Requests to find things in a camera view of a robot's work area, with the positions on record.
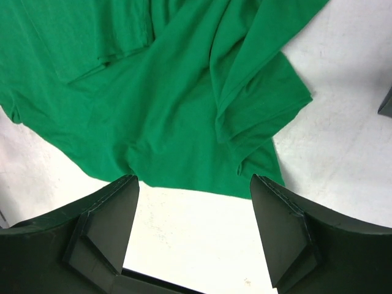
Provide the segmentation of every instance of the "green shirt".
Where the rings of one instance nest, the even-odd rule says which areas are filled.
[[[92,177],[249,198],[283,184],[311,97],[280,49],[327,2],[1,0],[0,105]]]

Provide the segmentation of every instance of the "dark object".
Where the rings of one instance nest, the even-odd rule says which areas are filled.
[[[392,228],[362,222],[258,176],[252,201],[279,294],[392,292]]]
[[[134,176],[0,230],[0,293],[198,293],[123,269],[138,202]]]
[[[384,101],[381,103],[379,114],[392,118],[392,88],[384,98]]]

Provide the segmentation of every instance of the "green t-shirt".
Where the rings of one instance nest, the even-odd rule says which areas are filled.
[[[280,49],[327,2],[1,0],[0,105],[92,177],[249,198],[283,184],[311,97]]]

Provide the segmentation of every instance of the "white surface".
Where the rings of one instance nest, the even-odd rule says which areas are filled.
[[[392,1],[332,0],[284,50],[314,101],[275,138],[293,190],[392,227]]]
[[[377,109],[392,84],[391,6],[331,0],[285,48],[314,102],[276,136],[289,188],[390,227],[392,119]],[[0,114],[0,208],[10,225],[102,185]],[[249,200],[141,188],[126,267],[206,293],[274,293]]]

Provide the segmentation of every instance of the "white table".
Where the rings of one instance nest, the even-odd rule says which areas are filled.
[[[392,227],[392,1],[331,0],[286,48],[314,101],[275,137],[288,187]],[[94,192],[61,152],[0,114],[0,208],[13,225]],[[275,293],[249,200],[141,185],[125,267],[206,293]]]

